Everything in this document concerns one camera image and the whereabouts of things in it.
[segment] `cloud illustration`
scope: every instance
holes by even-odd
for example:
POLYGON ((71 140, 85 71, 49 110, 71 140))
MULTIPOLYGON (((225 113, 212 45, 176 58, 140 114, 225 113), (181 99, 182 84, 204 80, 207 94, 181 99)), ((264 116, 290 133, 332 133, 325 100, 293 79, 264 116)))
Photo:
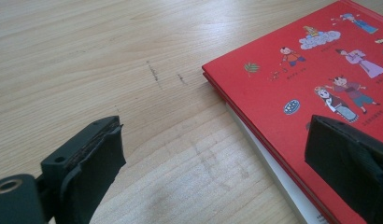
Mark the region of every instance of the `cloud illustration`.
POLYGON ((340 38, 340 32, 328 31, 314 37, 300 39, 299 42, 302 44, 301 49, 313 49, 316 46, 324 45, 328 42, 332 42, 340 38))

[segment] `cartoon illustration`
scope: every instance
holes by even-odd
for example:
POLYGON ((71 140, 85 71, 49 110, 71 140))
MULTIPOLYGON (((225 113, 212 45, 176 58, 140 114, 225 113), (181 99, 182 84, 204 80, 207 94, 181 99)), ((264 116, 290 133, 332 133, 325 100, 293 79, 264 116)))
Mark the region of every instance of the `cartoon illustration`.
POLYGON ((345 20, 351 21, 352 23, 356 24, 358 27, 362 28, 364 31, 366 31, 369 34, 372 34, 378 30, 377 28, 369 25, 365 21, 355 20, 355 17, 351 13, 343 14, 340 17, 343 18, 343 21, 345 20))
POLYGON ((318 45, 324 45, 339 39, 341 35, 340 32, 337 31, 322 32, 311 26, 304 26, 303 29, 305 29, 307 36, 303 39, 299 39, 299 43, 302 44, 300 46, 301 49, 313 49, 318 45))
POLYGON ((370 78, 377 77, 383 73, 383 68, 365 60, 363 57, 366 55, 359 49, 355 49, 350 53, 347 53, 343 49, 336 49, 336 52, 345 56, 349 63, 359 64, 370 78))
POLYGON ((305 33, 307 34, 306 38, 312 38, 317 35, 323 35, 323 32, 318 31, 316 28, 311 27, 311 26, 304 26, 303 29, 305 29, 305 33))
POLYGON ((284 106, 284 113, 286 115, 291 115, 296 113, 300 108, 300 102, 298 100, 291 100, 287 102, 284 106))
POLYGON ((328 93, 324 87, 316 87, 314 92, 334 113, 340 115, 348 122, 352 123, 358 119, 358 115, 348 108, 346 102, 339 97, 328 93))
POLYGON ((325 87, 334 91, 344 91, 354 102, 354 104, 362 110, 363 114, 367 113, 367 110, 363 107, 363 104, 380 105, 379 103, 376 103, 371 97, 360 92, 360 90, 366 90, 366 87, 362 86, 360 83, 348 82, 345 77, 341 76, 335 77, 333 79, 333 84, 334 86, 325 87))
POLYGON ((279 78, 279 72, 278 71, 272 72, 271 74, 272 74, 272 76, 269 78, 271 81, 274 81, 275 79, 279 78))
POLYGON ((305 62, 305 58, 302 55, 296 53, 296 51, 291 50, 287 47, 282 48, 280 52, 284 55, 282 57, 282 62, 280 63, 280 65, 282 65, 283 62, 288 62, 290 66, 293 67, 296 65, 297 61, 305 62))
POLYGON ((377 44, 383 44, 383 39, 376 39, 376 40, 375 40, 375 43, 377 43, 377 44))
POLYGON ((341 21, 340 19, 337 18, 331 18, 331 21, 333 22, 332 25, 336 25, 338 21, 341 21))
POLYGON ((256 73, 261 67, 256 63, 246 63, 244 68, 248 72, 248 77, 250 77, 250 73, 256 73))

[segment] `stack of books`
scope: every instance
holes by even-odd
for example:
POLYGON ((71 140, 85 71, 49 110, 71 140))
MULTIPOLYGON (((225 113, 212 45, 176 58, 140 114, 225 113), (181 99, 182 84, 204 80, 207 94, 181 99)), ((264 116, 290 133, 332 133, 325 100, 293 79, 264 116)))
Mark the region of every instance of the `stack of books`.
POLYGON ((383 16, 337 1, 203 69, 258 149, 266 148, 300 190, 288 194, 317 207, 308 212, 312 219, 302 216, 307 223, 325 222, 320 214, 331 223, 365 223, 305 162, 305 144, 312 115, 383 142, 383 16))
POLYGON ((328 224, 325 217, 314 204, 307 199, 302 190, 293 182, 287 172, 282 169, 262 142, 253 135, 247 125, 245 125, 241 118, 235 114, 229 105, 226 106, 244 136, 248 139, 249 144, 252 146, 256 154, 258 154, 267 171, 273 177, 282 194, 288 200, 299 220, 308 224, 328 224))

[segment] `red book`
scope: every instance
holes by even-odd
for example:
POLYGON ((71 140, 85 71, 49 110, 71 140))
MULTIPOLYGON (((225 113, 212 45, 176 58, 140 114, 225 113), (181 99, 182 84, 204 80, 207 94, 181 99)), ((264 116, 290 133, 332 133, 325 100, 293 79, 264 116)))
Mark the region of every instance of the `red book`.
POLYGON ((305 163, 305 144, 313 114, 383 142, 383 16, 338 1, 203 69, 329 221, 364 223, 305 163))

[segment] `light wood grain surface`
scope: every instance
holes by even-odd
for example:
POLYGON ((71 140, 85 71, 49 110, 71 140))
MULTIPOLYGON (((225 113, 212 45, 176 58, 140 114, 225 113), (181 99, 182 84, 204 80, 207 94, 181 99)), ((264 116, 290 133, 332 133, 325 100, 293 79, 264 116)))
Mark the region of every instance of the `light wood grain surface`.
POLYGON ((0 0, 0 178, 119 115, 92 223, 298 223, 201 65, 331 2, 0 0))

